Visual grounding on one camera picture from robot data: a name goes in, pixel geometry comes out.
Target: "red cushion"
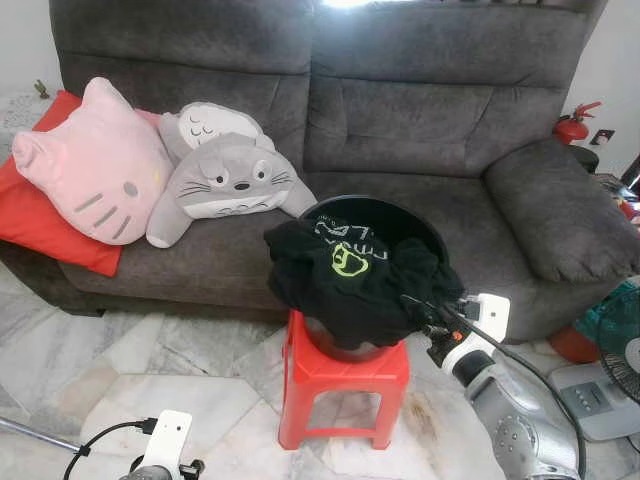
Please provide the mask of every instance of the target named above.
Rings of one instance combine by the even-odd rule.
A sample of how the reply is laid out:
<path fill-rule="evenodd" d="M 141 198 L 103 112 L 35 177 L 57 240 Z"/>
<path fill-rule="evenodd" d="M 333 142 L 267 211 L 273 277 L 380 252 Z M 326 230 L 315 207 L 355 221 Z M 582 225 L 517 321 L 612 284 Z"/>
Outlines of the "red cushion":
<path fill-rule="evenodd" d="M 69 92 L 58 92 L 33 129 L 57 127 L 81 102 Z M 69 225 L 47 196 L 18 173 L 13 157 L 0 167 L 0 239 L 109 277 L 115 275 L 122 251 L 121 246 L 93 240 Z"/>

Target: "pink cat pillow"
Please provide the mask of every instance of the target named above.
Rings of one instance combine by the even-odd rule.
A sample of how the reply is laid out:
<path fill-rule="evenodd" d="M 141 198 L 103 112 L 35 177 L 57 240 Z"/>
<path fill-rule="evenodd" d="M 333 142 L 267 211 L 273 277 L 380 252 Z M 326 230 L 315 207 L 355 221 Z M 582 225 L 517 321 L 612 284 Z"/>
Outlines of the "pink cat pillow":
<path fill-rule="evenodd" d="M 111 245 L 144 235 L 173 170 L 156 129 L 99 77 L 65 122 L 18 133 L 12 150 L 20 174 L 65 220 Z"/>

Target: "sofa seat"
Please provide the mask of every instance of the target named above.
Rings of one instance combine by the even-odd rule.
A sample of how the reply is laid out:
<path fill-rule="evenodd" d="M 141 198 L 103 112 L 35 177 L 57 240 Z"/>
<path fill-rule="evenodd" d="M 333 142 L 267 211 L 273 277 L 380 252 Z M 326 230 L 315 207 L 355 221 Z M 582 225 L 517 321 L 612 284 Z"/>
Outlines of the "sofa seat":
<path fill-rule="evenodd" d="M 511 298 L 514 321 L 508 337 L 512 341 L 555 331 L 558 323 L 569 323 L 588 308 L 594 294 L 605 296 L 615 286 L 615 282 L 589 283 L 576 289 L 575 284 L 536 277 L 482 180 L 328 172 L 309 174 L 307 183 L 319 199 L 369 194 L 428 220 L 442 235 L 451 264 L 469 293 Z M 167 250 L 139 240 L 123 250 L 114 278 L 61 266 L 71 283 L 86 292 L 282 309 L 266 285 L 271 261 L 262 233 L 289 218 L 275 210 L 196 221 Z"/>

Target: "totoro eye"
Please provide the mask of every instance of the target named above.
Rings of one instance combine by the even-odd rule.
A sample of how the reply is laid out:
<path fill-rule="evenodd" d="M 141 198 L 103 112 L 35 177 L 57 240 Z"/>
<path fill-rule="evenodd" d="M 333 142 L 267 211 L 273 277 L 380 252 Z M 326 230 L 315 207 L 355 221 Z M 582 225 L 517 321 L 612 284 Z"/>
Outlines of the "totoro eye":
<path fill-rule="evenodd" d="M 218 175 L 209 179 L 209 183 L 214 187 L 224 187 L 229 181 L 229 172 L 224 169 Z"/>
<path fill-rule="evenodd" d="M 262 182 L 271 176 L 271 164 L 266 160 L 258 160 L 253 167 L 253 178 Z"/>

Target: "black cloth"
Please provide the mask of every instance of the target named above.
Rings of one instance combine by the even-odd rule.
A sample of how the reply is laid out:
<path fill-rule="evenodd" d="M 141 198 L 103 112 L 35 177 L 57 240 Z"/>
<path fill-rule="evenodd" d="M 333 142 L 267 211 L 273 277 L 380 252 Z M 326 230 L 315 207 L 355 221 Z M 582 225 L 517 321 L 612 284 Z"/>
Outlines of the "black cloth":
<path fill-rule="evenodd" d="M 273 293 L 320 320 L 339 348 L 393 345 L 424 324 L 412 299 L 438 305 L 463 293 L 456 273 L 419 239 L 390 249 L 370 228 L 327 216 L 286 222 L 264 238 Z"/>

